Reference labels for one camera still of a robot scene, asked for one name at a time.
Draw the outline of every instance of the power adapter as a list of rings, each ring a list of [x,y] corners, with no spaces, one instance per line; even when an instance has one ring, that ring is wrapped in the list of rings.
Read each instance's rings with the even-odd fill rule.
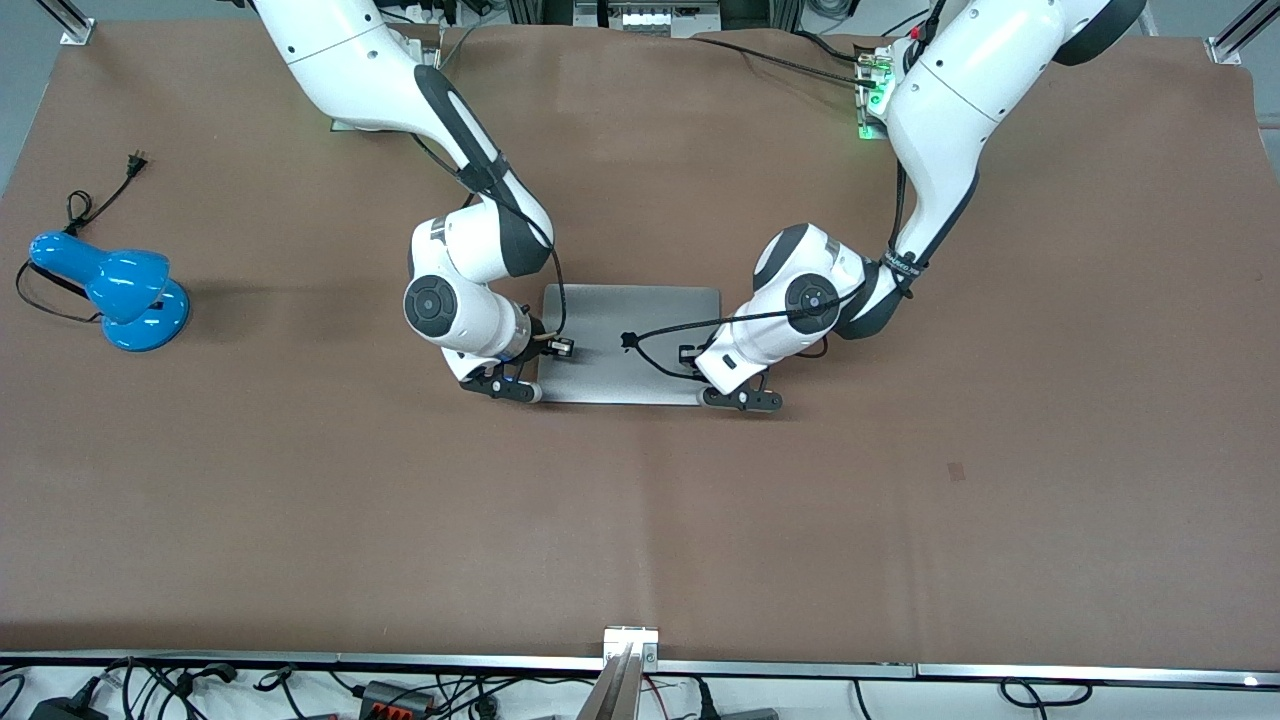
[[[93,675],[84,687],[76,692],[76,697],[51,697],[40,701],[36,710],[31,711],[31,720],[106,720],[106,715],[93,710],[93,691],[102,682],[102,675]]]
[[[51,697],[40,701],[31,711],[31,720],[106,720],[106,715],[92,707],[79,707],[69,697]]]

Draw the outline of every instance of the gray floor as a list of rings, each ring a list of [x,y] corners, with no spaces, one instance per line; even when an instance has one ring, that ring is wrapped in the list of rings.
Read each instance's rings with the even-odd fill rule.
[[[1248,4],[1248,0],[1148,0],[1156,32],[1171,37],[1215,35]],[[220,0],[78,0],[78,5],[100,22],[253,17],[252,12]],[[837,32],[879,35],[927,5],[928,0],[863,0],[858,15],[840,23]],[[804,24],[815,31],[832,28],[832,20],[809,10]],[[0,0],[0,68],[6,70],[0,78],[0,188],[8,186],[22,151],[60,49],[60,35],[58,24],[35,0]],[[1254,77],[1262,138],[1280,176],[1280,23],[1245,50],[1244,64]],[[1258,151],[1263,151],[1263,143]]]

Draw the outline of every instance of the metal frame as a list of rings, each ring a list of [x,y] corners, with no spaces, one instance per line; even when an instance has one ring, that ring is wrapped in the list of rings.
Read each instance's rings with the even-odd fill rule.
[[[36,4],[63,26],[63,45],[88,45],[97,20],[81,12],[70,0],[36,0]]]
[[[657,665],[657,629],[605,628],[604,667],[577,720],[635,720],[640,714],[640,680]]]
[[[230,661],[246,666],[278,667],[293,662],[300,669],[343,666],[466,667],[512,673],[594,674],[605,667],[602,657],[553,657],[525,655],[380,655],[332,652],[224,652],[154,650],[0,651],[0,665],[106,665],[133,656],[156,661],[206,664]],[[1002,678],[1106,683],[1142,687],[1212,687],[1222,689],[1280,689],[1280,671],[1178,670],[1152,667],[1091,667],[1071,665],[960,665],[960,664],[850,664],[850,662],[756,662],[721,660],[663,660],[655,657],[652,675],[717,675],[728,678],[808,678],[829,680],[929,680],[987,682]]]
[[[1220,65],[1239,65],[1240,50],[1280,17],[1280,0],[1257,0],[1231,20],[1216,37],[1208,38],[1208,55]]]

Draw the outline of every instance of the gray metal plate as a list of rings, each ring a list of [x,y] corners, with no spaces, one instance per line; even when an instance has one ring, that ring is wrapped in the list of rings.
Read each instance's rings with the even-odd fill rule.
[[[538,384],[543,402],[602,405],[698,405],[696,393],[705,384],[669,378],[652,368],[636,352],[622,352],[623,332],[709,320],[719,316],[719,291],[710,287],[663,287],[630,284],[566,284],[568,322],[564,337],[573,341],[573,357],[541,357]],[[559,291],[547,286],[543,293],[543,324],[559,324]],[[714,328],[699,328],[657,336],[644,350],[663,366],[687,373],[680,365],[681,345],[707,342]]]

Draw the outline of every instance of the cable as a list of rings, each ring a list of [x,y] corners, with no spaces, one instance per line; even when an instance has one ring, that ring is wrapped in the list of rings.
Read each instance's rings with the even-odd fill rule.
[[[72,237],[79,237],[79,231],[88,227],[90,223],[96,220],[99,215],[106,211],[106,209],[115,202],[115,200],[120,196],[120,193],[124,192],[124,188],[129,187],[129,184],[133,183],[133,178],[138,177],[138,173],[142,172],[142,168],[147,167],[147,163],[150,163],[150,160],[147,160],[146,152],[141,150],[137,150],[132,155],[129,155],[129,160],[124,170],[124,182],[122,182],[120,186],[115,188],[115,192],[113,192],[106,199],[106,202],[102,202],[102,205],[99,206],[96,210],[93,209],[92,195],[90,195],[83,190],[73,190],[67,196],[67,224],[63,227],[63,232]],[[83,205],[79,213],[76,213],[73,209],[76,200],[79,200],[79,202]],[[45,278],[46,281],[54,283],[55,286],[73,295],[87,297],[84,295],[84,288],[77,286],[76,283],[65,278],[60,278],[50,273],[49,270],[45,270],[44,268],[32,265],[31,259],[27,259],[23,261],[22,265],[18,266],[18,273],[13,277],[13,288],[18,292],[18,297],[22,299],[22,301],[26,302],[27,305],[35,307],[36,310],[40,310],[41,313],[47,313],[50,315],[55,315],[65,320],[74,320],[77,323],[86,323],[86,324],[96,323],[102,318],[101,313],[93,313],[88,318],[61,313],[35,300],[33,297],[27,295],[26,291],[22,290],[22,275],[24,275],[28,269],[31,269],[40,277]]]
[[[133,678],[133,657],[125,657],[124,660],[127,665],[124,669],[124,683],[120,685],[120,710],[124,711],[125,720],[133,720],[133,708],[129,707],[129,679]]]
[[[831,55],[837,60],[844,60],[846,63],[855,63],[855,64],[858,63],[858,55],[850,55],[849,53],[841,53],[840,50],[836,50],[826,40],[819,37],[818,33],[809,32],[806,29],[797,29],[792,35],[799,35],[800,37],[812,41],[814,45],[820,47],[823,53]],[[874,47],[863,47],[856,42],[854,44],[854,53],[874,53],[874,51],[876,51]]]
[[[406,23],[408,23],[411,26],[422,24],[422,23],[413,22],[413,20],[406,18],[404,15],[397,15],[396,13],[387,12],[387,10],[384,10],[381,8],[379,8],[378,12],[381,13],[381,14],[384,14],[384,15],[387,15],[388,18],[394,18],[397,20],[406,22]]]
[[[293,691],[289,689],[289,678],[293,676],[293,673],[296,670],[297,670],[297,667],[294,667],[292,664],[285,665],[284,667],[280,667],[279,670],[273,670],[273,671],[268,673],[266,675],[262,675],[256,683],[253,683],[253,689],[257,691],[257,692],[262,692],[262,693],[269,693],[269,692],[274,691],[275,688],[283,689],[284,691],[284,700],[287,700],[289,702],[289,708],[293,710],[293,716],[297,717],[298,720],[307,720],[307,716],[303,715],[302,710],[298,708],[298,702],[296,700],[293,700]],[[165,703],[160,705],[160,716],[159,717],[161,720],[164,717],[164,705]]]
[[[858,710],[863,714],[863,720],[872,720],[872,714],[867,710],[867,701],[863,700],[863,684],[854,680],[852,685],[854,694],[858,697]]]
[[[644,342],[644,341],[646,341],[646,340],[649,340],[650,337],[659,336],[659,334],[678,333],[678,332],[692,331],[692,329],[698,329],[698,328],[712,328],[712,327],[719,327],[719,325],[724,325],[724,324],[730,324],[730,323],[745,323],[748,320],[764,320],[764,319],[768,319],[768,318],[800,318],[800,316],[809,315],[809,314],[819,315],[819,314],[829,310],[831,307],[836,307],[840,304],[842,304],[842,302],[845,302],[847,300],[851,300],[854,297],[854,295],[858,293],[859,290],[860,290],[860,287],[856,287],[856,288],[851,290],[849,292],[849,295],[842,295],[842,296],[840,296],[840,297],[837,297],[835,300],[828,300],[827,302],[823,302],[822,305],[819,305],[817,307],[813,307],[813,309],[809,309],[809,310],[773,310],[771,313],[756,313],[755,315],[733,315],[731,318],[716,318],[714,320],[699,320],[696,323],[684,323],[681,325],[671,325],[671,327],[666,327],[666,328],[658,328],[655,331],[649,331],[649,332],[641,333],[641,334],[636,334],[636,333],[632,333],[632,332],[626,332],[626,333],[622,333],[622,347],[623,347],[623,351],[626,351],[626,350],[635,350],[640,355],[641,360],[644,360],[645,363],[653,365],[653,368],[655,370],[658,370],[659,373],[667,375],[668,378],[678,378],[678,379],[696,380],[696,382],[704,383],[704,382],[707,382],[707,379],[703,378],[701,375],[676,373],[676,372],[668,370],[667,368],[663,368],[660,364],[658,364],[657,361],[654,361],[653,357],[649,357],[649,355],[640,347],[640,343]]]
[[[744,55],[751,55],[753,58],[760,58],[762,60],[768,60],[771,63],[776,63],[776,64],[782,65],[785,68],[790,68],[792,70],[797,70],[797,72],[801,72],[801,73],[809,73],[812,76],[817,76],[817,77],[820,77],[820,78],[827,78],[827,79],[832,79],[832,81],[836,81],[836,82],[847,82],[849,85],[856,85],[856,86],[867,87],[867,88],[872,88],[872,90],[876,88],[876,82],[870,81],[870,79],[859,79],[859,78],[851,78],[851,77],[841,76],[841,74],[836,74],[836,73],[828,73],[827,70],[820,70],[818,68],[810,68],[809,65],[801,65],[800,63],[795,63],[795,61],[791,61],[791,60],[787,60],[787,59],[783,59],[783,58],[776,58],[773,55],[768,55],[765,53],[760,53],[759,50],[751,50],[750,47],[742,47],[741,45],[733,45],[732,42],[723,42],[721,40],[712,40],[709,37],[690,37],[689,40],[692,40],[695,42],[705,42],[707,45],[716,45],[716,46],[719,46],[719,47],[728,47],[730,50],[737,50],[739,53],[742,53]]]
[[[662,720],[671,720],[671,714],[667,712],[667,703],[663,702],[662,693],[658,692],[658,685],[653,683],[653,678],[645,675],[644,682],[649,683],[649,688],[653,691],[653,698],[658,701],[658,710],[662,711]]]
[[[497,14],[486,15],[484,18],[477,19],[475,23],[472,23],[471,27],[468,27],[467,31],[462,33],[462,37],[458,38],[457,45],[454,45],[453,47],[449,47],[449,54],[444,56],[444,60],[440,60],[440,67],[436,68],[436,69],[443,73],[444,68],[449,64],[449,60],[453,59],[453,55],[456,55],[458,53],[458,50],[462,49],[462,44],[466,42],[468,37],[471,37],[471,33],[475,32],[475,29],[477,27],[480,27],[483,24],[488,24],[489,22],[492,22],[497,17],[498,17]]]
[[[435,164],[439,165],[442,170],[444,170],[445,173],[449,173],[449,177],[452,177],[454,181],[457,181],[458,184],[461,184],[468,192],[472,192],[472,190],[470,187],[467,187],[462,182],[462,178],[458,176],[458,170],[454,170],[453,168],[451,168],[449,164],[445,163],[443,158],[440,158],[439,155],[435,154],[434,150],[431,150],[430,147],[428,147],[426,142],[422,142],[422,138],[419,137],[417,133],[410,133],[410,137],[413,138],[413,142],[416,142],[417,146],[422,149],[422,152],[426,152],[426,156],[430,158],[431,160],[434,160]],[[535,231],[538,231],[538,234],[541,236],[541,238],[543,238],[543,242],[541,242],[543,246],[547,247],[548,250],[550,250],[552,263],[556,265],[556,284],[559,288],[559,296],[561,296],[561,319],[559,319],[559,325],[556,328],[554,332],[536,334],[536,336],[532,337],[532,340],[535,340],[535,341],[547,341],[547,340],[553,340],[556,337],[559,337],[559,334],[562,332],[564,332],[564,322],[568,319],[568,301],[564,297],[564,270],[561,268],[561,264],[559,264],[559,252],[556,251],[556,243],[552,242],[552,240],[549,237],[547,237],[547,232],[543,231],[543,227],[539,225],[538,223],[535,223],[532,220],[532,218],[530,218],[527,214],[525,214],[525,211],[521,210],[520,208],[517,208],[517,206],[512,205],[511,202],[507,202],[506,200],[503,200],[503,199],[493,195],[493,192],[490,192],[489,190],[480,190],[477,192],[479,192],[479,195],[483,195],[483,196],[488,197],[489,200],[493,200],[494,204],[497,204],[499,208],[503,208],[504,210],[507,210],[512,215],[516,215],[517,218],[520,218],[521,220],[524,220],[525,223],[527,223],[529,227],[531,227]]]
[[[588,685],[594,685],[595,684],[594,680],[588,680],[586,678],[558,678],[558,679],[554,679],[554,680],[548,680],[547,678],[525,678],[525,679],[526,680],[531,680],[534,683],[543,684],[543,685],[558,685],[561,683],[584,683],[584,684],[588,684]],[[663,683],[662,687],[664,687],[664,688],[673,688],[676,685],[672,685],[669,683]]]
[[[1012,696],[1010,696],[1009,694],[1010,684],[1020,685],[1024,691],[1027,691],[1027,694],[1030,696],[1032,698],[1030,702],[1023,700],[1015,700]],[[1030,683],[1023,680],[1021,678],[1005,678],[1004,680],[1000,682],[998,689],[1000,689],[1000,697],[1005,698],[1005,702],[1021,707],[1024,710],[1034,710],[1039,714],[1039,720],[1048,720],[1047,708],[1075,707],[1078,705],[1084,705],[1085,702],[1089,701],[1091,697],[1093,697],[1093,685],[1074,685],[1074,687],[1084,688],[1084,694],[1069,700],[1042,700],[1039,693],[1036,692],[1036,688],[1033,688]]]
[[[475,687],[476,687],[476,685],[479,684],[479,683],[476,683],[476,682],[472,682],[470,687],[467,687],[466,689],[463,689],[463,691],[462,691],[462,692],[460,692],[460,693],[456,693],[456,694],[454,694],[453,697],[451,697],[451,698],[448,700],[448,702],[445,703],[445,707],[448,707],[448,712],[445,712],[445,711],[444,711],[443,708],[439,708],[439,710],[434,711],[434,715],[435,715],[435,716],[438,716],[438,717],[439,717],[439,720],[448,720],[448,719],[449,719],[449,717],[452,717],[453,715],[456,715],[456,714],[458,714],[458,712],[461,712],[461,711],[466,710],[467,707],[471,707],[472,705],[475,705],[475,703],[476,703],[476,702],[479,702],[480,700],[484,700],[484,698],[486,698],[486,697],[490,697],[490,696],[493,696],[494,693],[497,693],[497,692],[499,692],[499,691],[503,691],[503,689],[506,689],[506,688],[509,688],[511,685],[515,685],[515,684],[516,684],[516,683],[518,683],[518,682],[520,682],[521,679],[522,679],[522,678],[513,678],[513,679],[509,679],[509,680],[506,680],[506,682],[503,682],[503,683],[499,683],[499,684],[498,684],[497,687],[494,687],[493,689],[489,689],[489,691],[484,691],[484,692],[479,693],[479,694],[477,694],[476,697],[474,697],[474,698],[471,698],[471,700],[468,700],[468,701],[463,702],[463,703],[462,703],[462,705],[460,705],[458,707],[453,707],[453,701],[454,701],[454,700],[457,700],[458,697],[462,697],[463,694],[466,694],[467,692],[470,692],[470,691],[471,691],[471,688],[475,688]],[[444,683],[436,683],[435,685],[421,685],[421,687],[417,687],[417,688],[410,688],[410,689],[407,689],[407,691],[402,692],[401,694],[398,694],[398,696],[393,697],[392,700],[387,701],[387,703],[385,703],[385,705],[388,705],[388,706],[394,706],[394,705],[396,705],[397,702],[399,702],[399,701],[401,701],[402,698],[404,698],[404,697],[407,697],[407,696],[410,696],[410,694],[412,694],[412,693],[416,693],[416,692],[421,692],[421,691],[425,691],[425,689],[430,689],[430,688],[435,688],[435,687],[439,687],[439,685],[442,685],[442,684],[444,684]],[[370,712],[369,712],[367,715],[362,716],[362,717],[361,717],[360,720],[372,720],[372,717],[374,717],[374,711],[372,711],[372,710],[370,710]]]
[[[698,696],[703,702],[698,720],[719,720],[719,712],[716,710],[716,701],[712,700],[712,689],[707,687],[707,680],[694,675],[694,682],[698,683]]]
[[[4,707],[0,707],[0,717],[4,717],[5,715],[8,715],[9,711],[13,708],[13,703],[18,702],[18,696],[20,696],[22,691],[24,691],[27,688],[27,676],[26,675],[9,675],[4,680],[0,680],[0,688],[8,685],[9,683],[18,683],[18,687],[14,688],[13,696],[9,697],[9,702],[4,703]]]
[[[822,350],[812,354],[796,352],[796,357],[804,357],[805,360],[817,360],[819,357],[826,357],[827,350],[828,350],[827,336],[822,336]]]
[[[152,675],[151,678],[147,679],[146,684],[142,685],[142,689],[138,691],[138,696],[142,697],[142,706],[138,707],[138,720],[145,720],[145,717],[147,716],[147,707],[151,706],[151,698],[155,697],[157,689],[160,689],[160,683],[155,679],[155,675]],[[136,697],[133,698],[133,703],[129,705],[131,714],[133,712],[133,708],[134,706],[137,706],[137,703],[138,698]]]
[[[924,15],[928,15],[928,14],[929,14],[929,10],[920,10],[919,13],[916,13],[916,14],[911,15],[910,18],[906,18],[905,20],[902,20],[902,22],[897,23],[896,26],[893,26],[893,27],[891,27],[891,28],[886,29],[884,32],[882,32],[882,33],[881,33],[881,37],[888,37],[888,35],[890,35],[891,32],[893,32],[893,31],[896,31],[896,29],[901,28],[901,27],[902,27],[902,26],[905,26],[906,23],[910,23],[910,22],[913,22],[913,20],[918,20],[918,19],[920,19],[920,18],[923,18]]]
[[[356,693],[356,685],[348,685],[347,683],[343,683],[342,678],[339,678],[338,674],[334,673],[333,670],[329,670],[329,676],[333,678],[333,682],[335,682],[339,685],[342,685],[343,689],[346,689],[348,693],[352,693],[352,694]]]
[[[168,707],[169,701],[172,701],[173,698],[178,698],[178,701],[182,702],[182,705],[187,708],[187,717],[188,719],[192,717],[192,716],[195,716],[195,717],[200,717],[201,720],[209,720],[209,717],[204,712],[201,712],[200,708],[197,708],[195,705],[192,705],[191,701],[187,700],[187,697],[183,696],[178,691],[177,685],[173,684],[173,680],[169,679],[169,673],[170,673],[169,670],[166,670],[164,673],[160,673],[155,667],[151,667],[151,666],[147,666],[147,665],[138,665],[138,666],[140,667],[146,667],[146,670],[148,673],[151,673],[151,676],[155,678],[155,680],[157,683],[156,687],[163,687],[169,693],[164,698],[164,702],[160,703],[160,712],[156,715],[157,720],[160,720],[160,719],[164,717],[164,711]],[[146,703],[143,703],[143,710],[145,708],[146,708]]]
[[[828,19],[841,22],[854,17],[861,0],[805,0],[810,10]]]

